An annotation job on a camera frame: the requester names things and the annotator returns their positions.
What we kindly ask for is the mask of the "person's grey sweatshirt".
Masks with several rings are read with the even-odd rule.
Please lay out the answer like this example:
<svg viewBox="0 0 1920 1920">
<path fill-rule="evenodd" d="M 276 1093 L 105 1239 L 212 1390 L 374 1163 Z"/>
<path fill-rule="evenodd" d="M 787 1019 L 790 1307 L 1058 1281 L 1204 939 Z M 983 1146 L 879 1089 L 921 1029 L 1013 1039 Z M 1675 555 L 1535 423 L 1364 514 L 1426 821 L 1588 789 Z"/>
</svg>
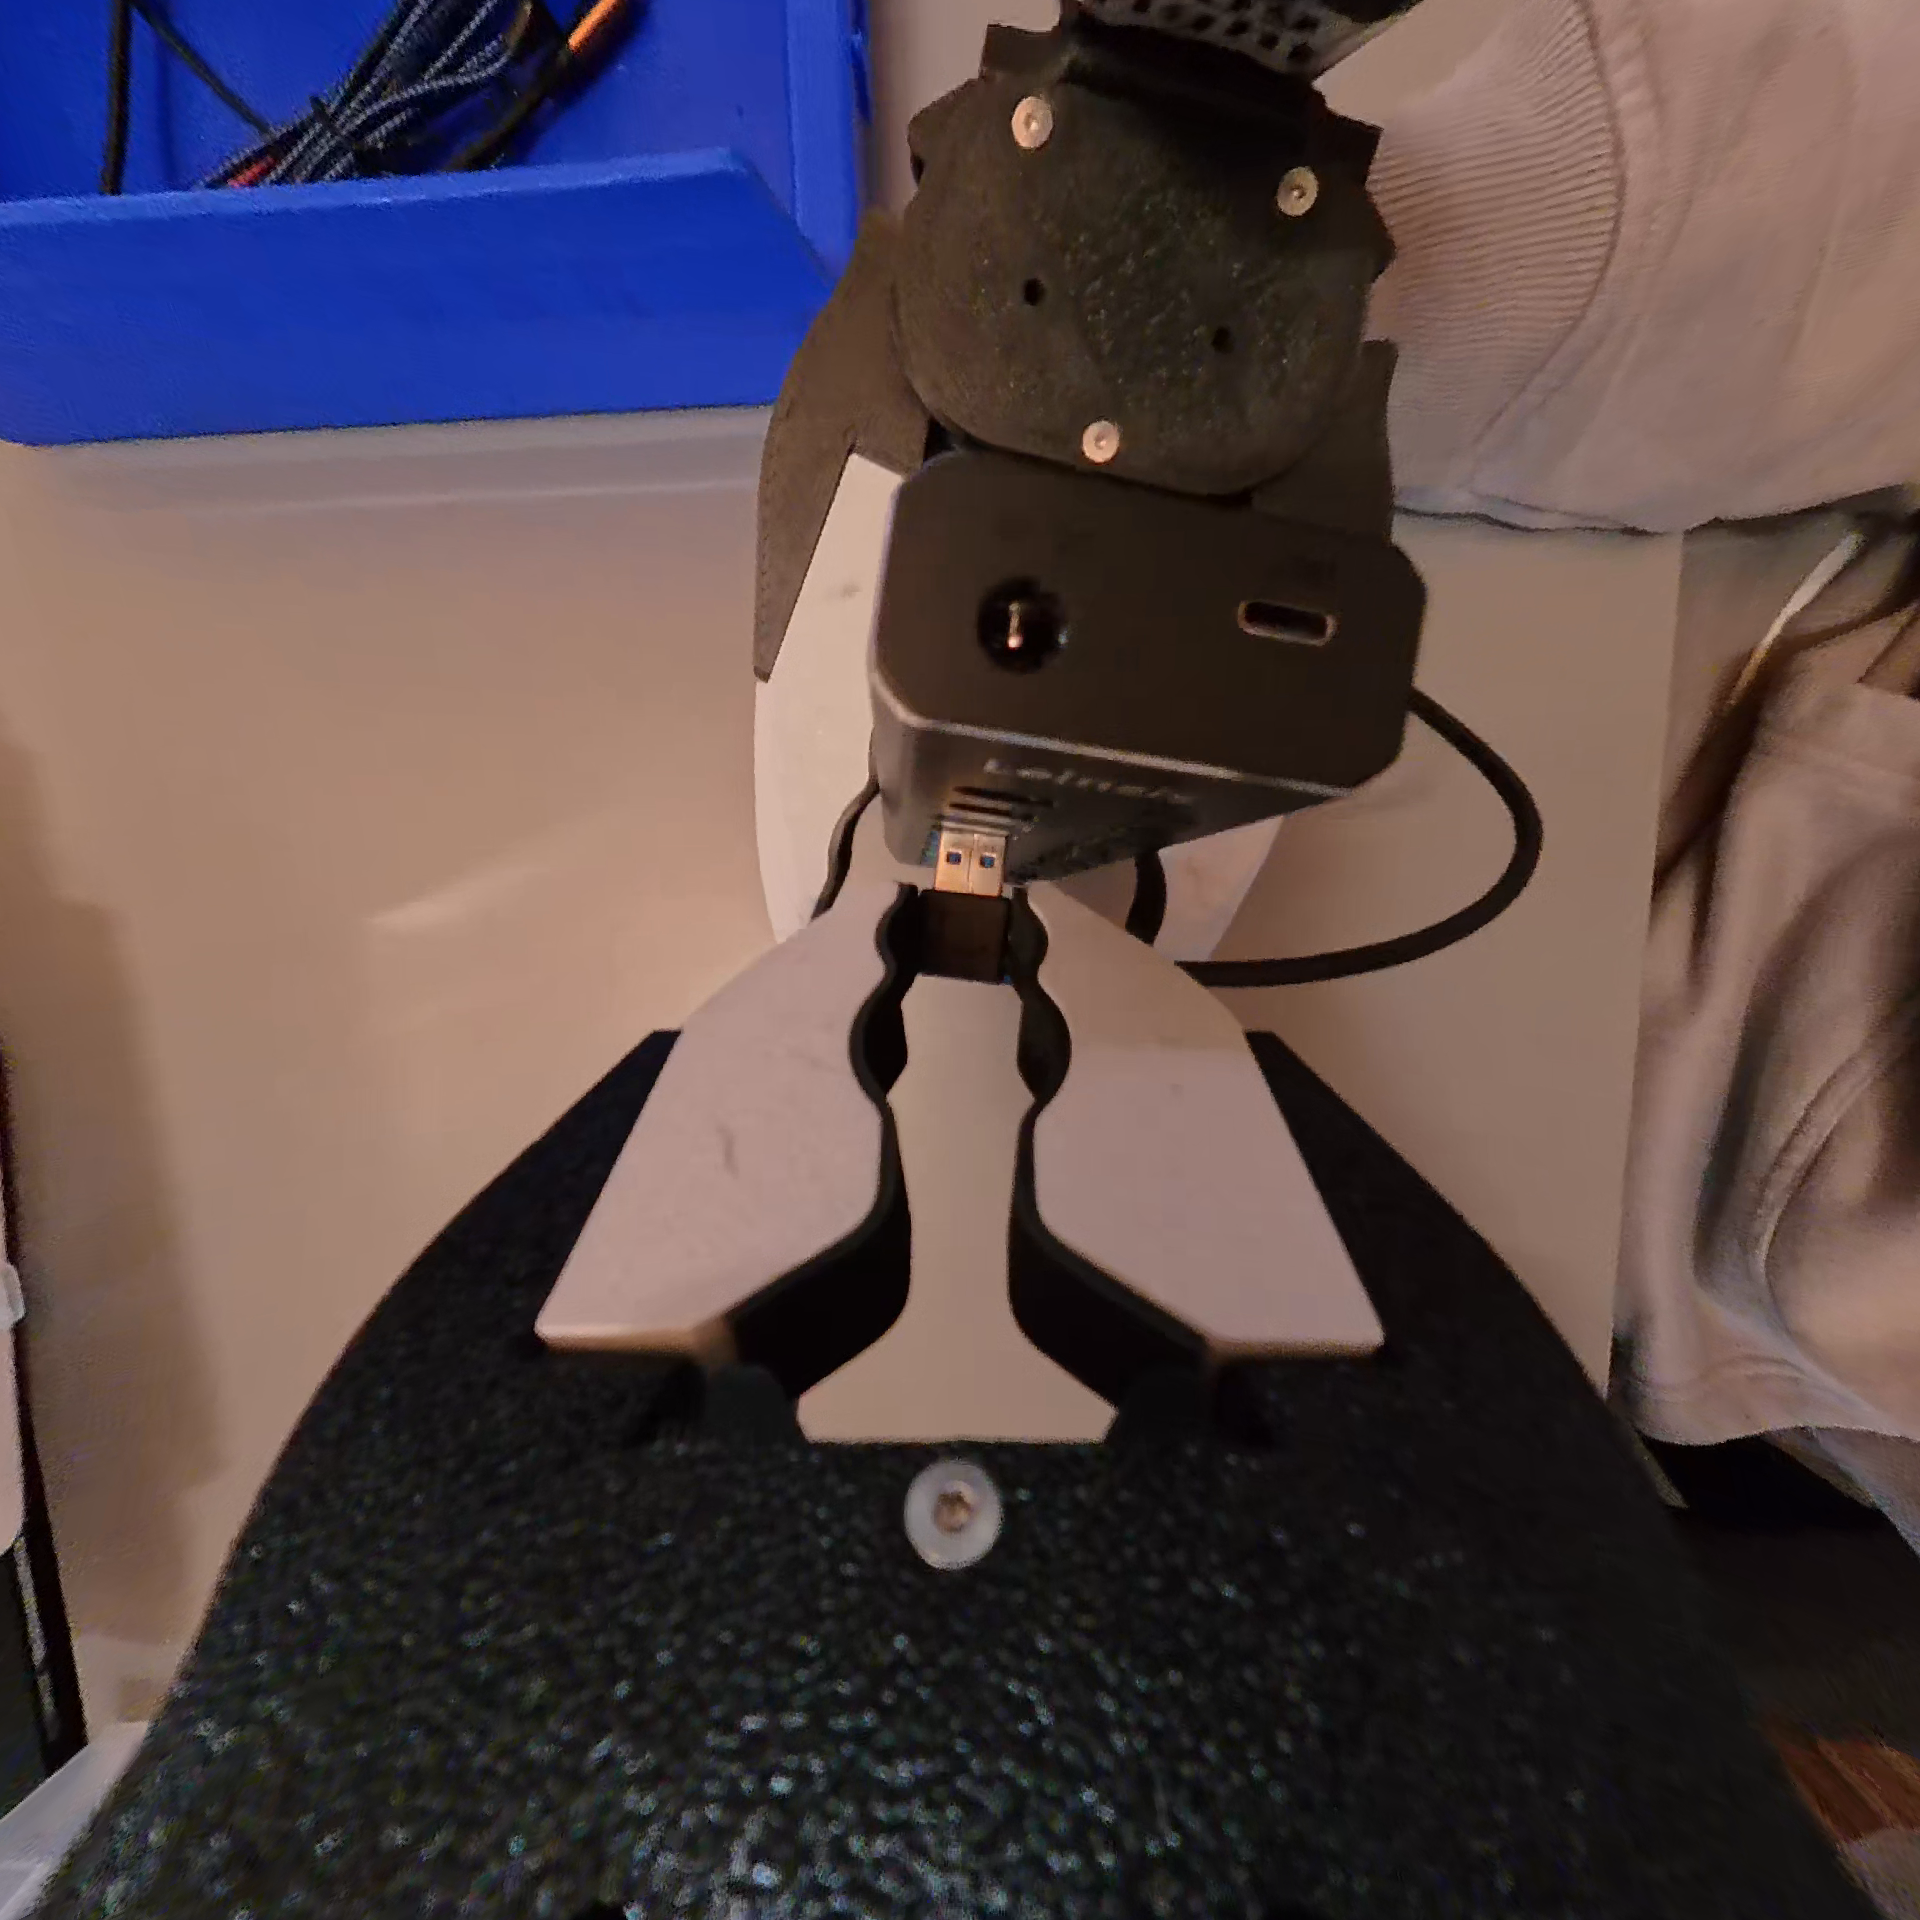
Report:
<svg viewBox="0 0 1920 1920">
<path fill-rule="evenodd" d="M 1915 1552 L 1915 505 L 1687 541 L 1613 1393 L 1706 1503 L 1735 1443 Z"/>
</svg>

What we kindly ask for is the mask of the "black USB hub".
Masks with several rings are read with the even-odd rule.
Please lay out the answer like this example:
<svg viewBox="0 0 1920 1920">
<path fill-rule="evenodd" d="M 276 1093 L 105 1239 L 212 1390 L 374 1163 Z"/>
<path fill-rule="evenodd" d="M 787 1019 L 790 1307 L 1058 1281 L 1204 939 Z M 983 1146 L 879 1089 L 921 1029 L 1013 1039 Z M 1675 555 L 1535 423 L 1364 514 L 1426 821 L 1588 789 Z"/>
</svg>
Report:
<svg viewBox="0 0 1920 1920">
<path fill-rule="evenodd" d="M 1347 797 L 1402 754 L 1425 609 L 1390 534 L 949 450 L 879 568 L 882 840 L 1063 880 Z"/>
</svg>

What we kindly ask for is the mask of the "person's right forearm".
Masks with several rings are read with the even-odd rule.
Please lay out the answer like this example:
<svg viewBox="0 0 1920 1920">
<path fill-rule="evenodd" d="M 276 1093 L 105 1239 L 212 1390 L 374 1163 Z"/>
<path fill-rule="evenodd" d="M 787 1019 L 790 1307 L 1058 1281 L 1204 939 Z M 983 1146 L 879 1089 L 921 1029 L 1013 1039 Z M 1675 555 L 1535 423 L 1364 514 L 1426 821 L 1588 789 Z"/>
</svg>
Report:
<svg viewBox="0 0 1920 1920">
<path fill-rule="evenodd" d="M 1515 3 L 1372 187 L 1404 510 L 1674 534 L 1915 489 L 1917 3 Z"/>
</svg>

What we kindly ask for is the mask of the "light grey desk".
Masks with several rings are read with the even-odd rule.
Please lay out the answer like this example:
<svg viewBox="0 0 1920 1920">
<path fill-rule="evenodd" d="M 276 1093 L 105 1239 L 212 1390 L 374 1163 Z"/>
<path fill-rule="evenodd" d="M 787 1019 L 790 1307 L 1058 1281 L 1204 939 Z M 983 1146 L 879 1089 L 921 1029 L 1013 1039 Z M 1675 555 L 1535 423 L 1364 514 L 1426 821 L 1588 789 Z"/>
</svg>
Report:
<svg viewBox="0 0 1920 1920">
<path fill-rule="evenodd" d="M 163 1701 L 257 1488 L 398 1273 L 767 944 L 756 413 L 5 446 L 5 1055 L 27 1381 L 87 1727 Z M 1677 543 L 1404 518 L 1419 682 L 1546 858 L 1419 967 L 1236 993 L 1598 1383 Z M 1503 809 L 1413 729 L 1290 822 L 1234 955 L 1421 926 Z M 914 1288 L 817 1438 L 1093 1434 L 1003 1297 L 1013 993 L 930 981 Z"/>
</svg>

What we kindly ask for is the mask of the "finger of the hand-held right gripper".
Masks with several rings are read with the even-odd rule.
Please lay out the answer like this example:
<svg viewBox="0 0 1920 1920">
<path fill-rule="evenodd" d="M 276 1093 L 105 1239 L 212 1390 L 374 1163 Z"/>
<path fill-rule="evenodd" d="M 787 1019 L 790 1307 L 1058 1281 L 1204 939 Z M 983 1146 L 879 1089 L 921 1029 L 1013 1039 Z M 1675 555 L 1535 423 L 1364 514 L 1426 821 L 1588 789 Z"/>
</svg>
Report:
<svg viewBox="0 0 1920 1920">
<path fill-rule="evenodd" d="M 871 769 L 868 651 L 900 474 L 855 451 L 751 706 L 758 889 L 778 944 L 811 915 L 833 832 Z"/>
<path fill-rule="evenodd" d="M 1245 822 L 1162 853 L 1166 910 L 1162 951 L 1173 961 L 1207 961 L 1252 890 L 1282 818 Z"/>
</svg>

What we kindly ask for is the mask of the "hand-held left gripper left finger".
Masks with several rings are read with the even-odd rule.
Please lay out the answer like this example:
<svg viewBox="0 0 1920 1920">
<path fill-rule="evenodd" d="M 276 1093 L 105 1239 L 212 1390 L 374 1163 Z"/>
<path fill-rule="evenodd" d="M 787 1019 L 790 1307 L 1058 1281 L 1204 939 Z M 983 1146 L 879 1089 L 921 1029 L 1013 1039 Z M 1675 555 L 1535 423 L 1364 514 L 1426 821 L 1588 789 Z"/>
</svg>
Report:
<svg viewBox="0 0 1920 1920">
<path fill-rule="evenodd" d="M 547 1347 L 751 1366 L 795 1401 L 886 1334 L 918 921 L 914 886 L 855 881 L 686 1022 L 538 1313 Z"/>
</svg>

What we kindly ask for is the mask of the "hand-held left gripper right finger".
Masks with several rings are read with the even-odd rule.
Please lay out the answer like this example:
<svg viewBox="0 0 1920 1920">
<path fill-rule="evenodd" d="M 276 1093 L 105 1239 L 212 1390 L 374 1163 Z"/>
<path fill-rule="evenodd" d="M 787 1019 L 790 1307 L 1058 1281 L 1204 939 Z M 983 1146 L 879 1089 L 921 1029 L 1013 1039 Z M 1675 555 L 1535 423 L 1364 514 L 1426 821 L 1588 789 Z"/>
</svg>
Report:
<svg viewBox="0 0 1920 1920">
<path fill-rule="evenodd" d="M 1380 1317 L 1241 1023 L 1057 886 L 1022 896 L 1013 936 L 1025 1336 L 1111 1405 L 1158 1376 L 1378 1353 Z"/>
</svg>

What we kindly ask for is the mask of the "blue plastic bin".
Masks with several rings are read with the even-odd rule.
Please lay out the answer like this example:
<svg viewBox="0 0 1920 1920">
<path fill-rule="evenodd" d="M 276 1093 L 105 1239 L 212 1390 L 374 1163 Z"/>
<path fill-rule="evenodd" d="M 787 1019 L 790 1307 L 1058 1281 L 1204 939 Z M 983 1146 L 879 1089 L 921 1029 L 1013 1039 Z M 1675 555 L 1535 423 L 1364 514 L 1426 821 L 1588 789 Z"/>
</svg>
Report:
<svg viewBox="0 0 1920 1920">
<path fill-rule="evenodd" d="M 756 409 L 855 241 L 867 3 L 614 3 L 487 169 L 236 184 L 394 3 L 117 8 L 5 3 L 6 442 Z"/>
</svg>

